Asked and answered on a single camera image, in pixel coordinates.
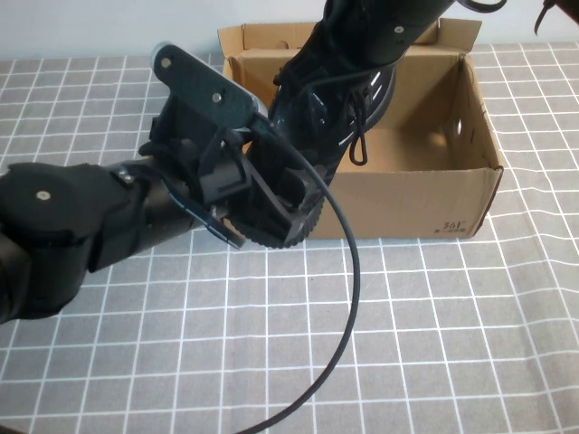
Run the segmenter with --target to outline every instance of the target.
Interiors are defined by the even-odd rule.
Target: white wall
[[[216,52],[216,30],[242,23],[317,21],[323,0],[0,0],[0,59],[148,54],[160,41]],[[509,0],[498,14],[455,5],[448,16],[482,19],[479,42],[579,41],[558,10],[533,34],[543,0]]]

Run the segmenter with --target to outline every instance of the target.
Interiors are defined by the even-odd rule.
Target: black cable
[[[459,0],[459,3],[470,9],[471,11],[478,12],[479,14],[492,14],[497,12],[497,10],[502,9],[504,5],[507,4],[507,0],[500,0],[495,4],[480,3],[474,0]]]
[[[352,302],[350,306],[350,314],[346,321],[346,327],[344,329],[344,333],[342,334],[342,338],[337,346],[334,355],[328,362],[326,369],[322,372],[322,374],[312,383],[309,388],[301,394],[299,398],[297,398],[290,406],[286,407],[284,410],[280,411],[276,415],[272,416],[271,418],[258,423],[257,425],[250,427],[248,429],[244,429],[243,431],[239,431],[237,434],[256,434],[258,432],[262,432],[263,430],[272,427],[273,425],[281,422],[282,420],[286,419],[289,415],[291,415],[294,411],[296,411],[299,407],[301,407],[307,400],[309,400],[314,393],[318,391],[318,389],[324,384],[327,380],[329,375],[334,371],[336,368],[337,363],[339,362],[342,354],[346,350],[346,346],[348,341],[350,340],[350,336],[352,335],[352,330],[354,329],[354,323],[356,322],[356,314],[358,310],[358,303],[360,300],[360,258],[358,256],[358,249],[356,246],[356,238],[354,237],[354,233],[350,228],[350,224],[347,221],[344,212],[338,205],[336,199],[327,188],[326,183],[324,180],[318,175],[316,169],[312,167],[309,161],[295,148],[293,147],[288,140],[283,137],[273,125],[270,123],[270,120],[265,118],[261,114],[256,114],[255,119],[252,122],[252,130],[258,133],[260,136],[269,139],[268,141],[275,143],[276,145],[282,147],[286,153],[291,156],[297,163],[299,163],[304,170],[308,173],[309,176],[313,179],[316,186],[320,189],[320,191],[326,196],[327,201],[332,205],[334,212],[336,213],[337,219],[340,221],[342,228],[344,229],[344,234],[346,235],[347,243],[350,247],[350,252],[352,254],[352,268],[354,272],[354,284],[352,289]]]
[[[541,23],[543,22],[543,19],[545,18],[546,13],[549,11],[549,9],[553,9],[556,6],[556,3],[557,3],[556,0],[545,0],[545,2],[543,3],[543,10],[541,11],[541,14],[539,14],[538,18],[536,19],[535,34],[539,33],[539,27],[541,26]]]

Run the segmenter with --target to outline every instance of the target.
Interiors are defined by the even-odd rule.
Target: table surface
[[[271,433],[579,432],[579,44],[472,56],[506,165],[488,218],[466,241],[360,241],[346,354]],[[144,57],[0,61],[0,89],[0,172],[132,158],[167,95]],[[237,252],[197,230],[90,275],[57,317],[0,326],[0,424],[246,428],[326,365],[349,268],[342,241]]]

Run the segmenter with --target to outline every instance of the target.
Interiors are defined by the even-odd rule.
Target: open cardboard box
[[[220,30],[223,73],[269,106],[274,75],[313,25]],[[441,19],[398,63],[390,108],[366,134],[368,164],[346,155],[331,185],[357,238],[468,238],[482,224],[503,167],[468,56],[479,28]],[[311,237],[343,237],[331,207]]]

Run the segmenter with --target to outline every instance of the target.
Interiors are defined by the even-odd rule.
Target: cardboard box flap
[[[459,71],[454,107],[444,126],[454,159],[460,169],[499,169],[503,162],[470,57],[460,60]]]
[[[225,59],[245,50],[299,49],[308,40],[316,23],[243,24],[218,31]],[[470,52],[482,22],[442,18],[418,38],[415,45],[436,45],[453,51]]]
[[[243,51],[243,26],[235,25],[217,31],[219,44],[225,59],[229,59]]]
[[[456,48],[460,52],[471,52],[481,26],[481,21],[441,18],[437,44]]]

